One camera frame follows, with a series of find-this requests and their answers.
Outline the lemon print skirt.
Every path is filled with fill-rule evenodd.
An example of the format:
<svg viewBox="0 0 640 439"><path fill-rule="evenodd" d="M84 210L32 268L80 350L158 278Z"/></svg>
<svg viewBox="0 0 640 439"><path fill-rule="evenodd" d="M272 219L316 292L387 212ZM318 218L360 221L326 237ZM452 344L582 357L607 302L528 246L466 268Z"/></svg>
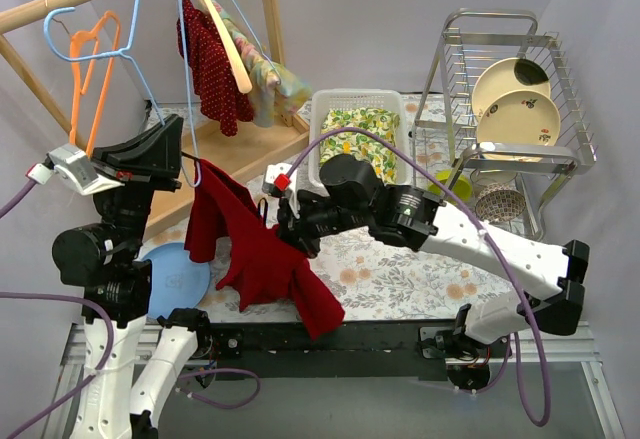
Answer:
<svg viewBox="0 0 640 439"><path fill-rule="evenodd" d="M351 110L330 109L321 126L321 134L345 127L356 127L375 134L392 145L400 126L398 113L375 107L359 107ZM322 166L339 154L350 154L357 160L372 164L376 175L385 183L396 183L396 155L366 135L340 133L320 143L319 165Z"/></svg>

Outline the red dress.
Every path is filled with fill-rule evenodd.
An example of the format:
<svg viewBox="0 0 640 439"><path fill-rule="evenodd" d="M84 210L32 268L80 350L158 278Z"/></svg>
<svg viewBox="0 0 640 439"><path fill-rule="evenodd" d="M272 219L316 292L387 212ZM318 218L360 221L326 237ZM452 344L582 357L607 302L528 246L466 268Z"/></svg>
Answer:
<svg viewBox="0 0 640 439"><path fill-rule="evenodd" d="M337 329L345 311L311 270L307 256L277 237L278 228L263 223L249 190L226 172L202 159L200 184L194 189L184 249L195 263L208 263L217 241L229 238L230 266L218 290L233 288L238 309L290 300L315 340Z"/></svg>

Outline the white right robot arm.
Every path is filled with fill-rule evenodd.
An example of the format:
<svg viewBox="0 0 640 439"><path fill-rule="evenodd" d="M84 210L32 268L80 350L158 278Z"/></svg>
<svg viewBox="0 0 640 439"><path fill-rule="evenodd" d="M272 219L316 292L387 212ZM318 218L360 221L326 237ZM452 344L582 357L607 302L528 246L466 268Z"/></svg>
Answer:
<svg viewBox="0 0 640 439"><path fill-rule="evenodd" d="M299 189L287 164L271 166L266 190L279 200L278 237L308 257L321 238L365 227L375 240L457 259L504 277L510 267L522 288L460 308L454 326L427 339L446 356L475 356L525 329L571 336L581 318L590 249L525 239L489 224L474 224L457 207L423 189L384 183L371 164L340 154L320 173L325 195Z"/></svg>

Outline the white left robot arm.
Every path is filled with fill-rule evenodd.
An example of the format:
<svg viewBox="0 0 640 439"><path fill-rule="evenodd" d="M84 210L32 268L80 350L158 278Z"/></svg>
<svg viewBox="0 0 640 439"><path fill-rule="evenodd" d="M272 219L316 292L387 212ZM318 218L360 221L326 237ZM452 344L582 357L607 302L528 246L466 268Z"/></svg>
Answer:
<svg viewBox="0 0 640 439"><path fill-rule="evenodd" d="M74 438L156 438L162 409L190 359L211 352L208 316L176 308L158 322L159 342L140 375L138 342L147 321L152 264L138 258L155 192L174 192L182 165L182 117L172 114L136 137L86 153L49 153L67 185L90 196L100 220L60 233L52 258L63 284L82 288L84 377Z"/></svg>

